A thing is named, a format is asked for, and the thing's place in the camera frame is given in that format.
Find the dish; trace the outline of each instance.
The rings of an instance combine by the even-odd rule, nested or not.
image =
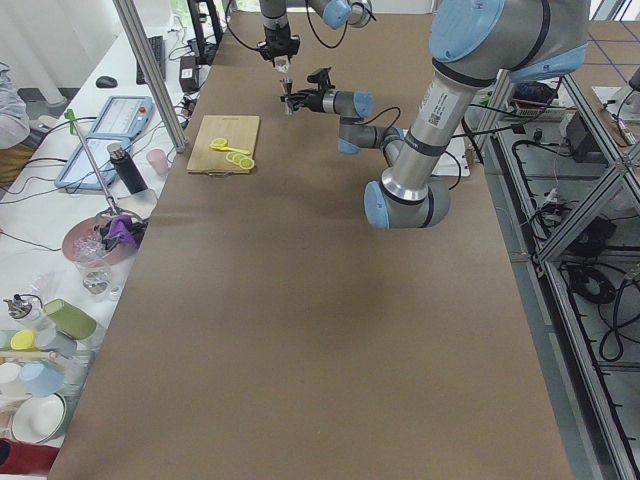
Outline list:
[[[107,223],[109,223],[109,217],[105,215],[101,216],[99,225],[103,227]],[[62,253],[68,260],[71,260],[72,262],[77,260],[76,253],[78,250],[78,244],[83,241],[91,241],[91,239],[96,235],[94,231],[95,226],[96,219],[95,217],[91,217],[81,221],[67,232],[64,240],[62,240]],[[135,249],[130,245],[116,245],[113,250],[105,253],[102,258],[106,260],[109,265],[115,265],[134,252]]]
[[[18,441],[44,443],[62,433],[67,404],[60,395],[32,397],[13,416],[11,435]]]

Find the light blue cup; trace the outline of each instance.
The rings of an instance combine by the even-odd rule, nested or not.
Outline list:
[[[29,387],[34,397],[46,397],[62,388],[64,374],[50,363],[29,362],[22,367],[20,380]]]

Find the white desk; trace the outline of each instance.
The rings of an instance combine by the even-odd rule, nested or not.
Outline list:
[[[180,32],[167,33],[167,29],[148,29],[147,35],[163,35],[167,55],[182,38]],[[179,62],[167,60],[166,84],[174,104],[177,104],[183,96],[178,83],[178,71]],[[135,72],[136,62],[126,35],[123,33],[116,39],[108,53],[87,79],[69,108],[73,109],[77,117],[94,117],[111,95],[150,96],[151,93],[146,85],[136,85]],[[101,75],[116,78],[118,87],[114,89],[97,88],[95,80]],[[142,135],[160,123],[160,115],[154,109],[152,118]],[[85,133],[90,126],[91,123],[81,123]],[[69,128],[65,127],[51,133],[35,152],[33,158],[66,159],[78,144],[78,138],[70,135]],[[156,174],[146,161],[145,153],[153,148],[161,148],[167,152],[169,160],[175,155],[171,140],[163,127],[142,138],[132,149],[134,161],[147,185],[159,196],[166,175]],[[0,228],[15,237],[57,249],[61,247],[62,240],[70,228],[106,208],[107,204],[102,192],[80,191],[76,194],[69,194],[64,190],[58,190],[44,193],[55,189],[53,180],[62,167],[62,163],[51,160],[35,162],[25,167],[10,188],[10,191],[18,191],[26,183],[24,191],[19,195],[5,194],[4,198],[0,200]],[[49,179],[49,181],[29,180],[34,176]],[[121,180],[116,180],[111,185],[111,191],[116,198],[129,195]],[[22,202],[9,203],[38,193],[44,194]],[[134,257],[130,257],[112,266],[114,283],[124,284],[133,261]],[[46,285],[40,292],[44,297],[43,300],[62,298],[87,312],[101,325],[109,326],[117,302],[109,299],[100,302],[93,300],[91,294],[82,288],[80,277],[73,264],[63,256],[61,251],[50,252],[3,235],[0,236],[0,270],[2,271],[2,275],[0,275],[1,298],[10,298],[14,293],[28,293],[29,285],[39,281],[41,286]],[[21,326],[8,315],[7,309],[0,308],[0,329],[20,328]],[[62,437],[49,442],[49,444],[61,445]],[[9,478],[25,477],[0,475],[0,479]]]

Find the person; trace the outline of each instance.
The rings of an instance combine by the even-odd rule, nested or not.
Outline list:
[[[33,154],[33,149],[20,145],[29,136],[29,117],[9,70],[0,62],[0,184],[13,182]]]

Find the keyboard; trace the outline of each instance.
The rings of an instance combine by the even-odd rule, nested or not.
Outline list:
[[[156,59],[156,63],[158,67],[160,67],[160,73],[162,74],[162,78],[164,80],[167,79],[167,65],[166,59],[164,56],[164,40],[162,36],[158,35],[156,37],[150,37],[149,46],[151,47],[151,51],[153,52],[153,57]],[[142,73],[142,68],[140,68],[140,64],[136,62],[136,83],[138,85],[144,85],[147,83],[144,80],[144,74]]]

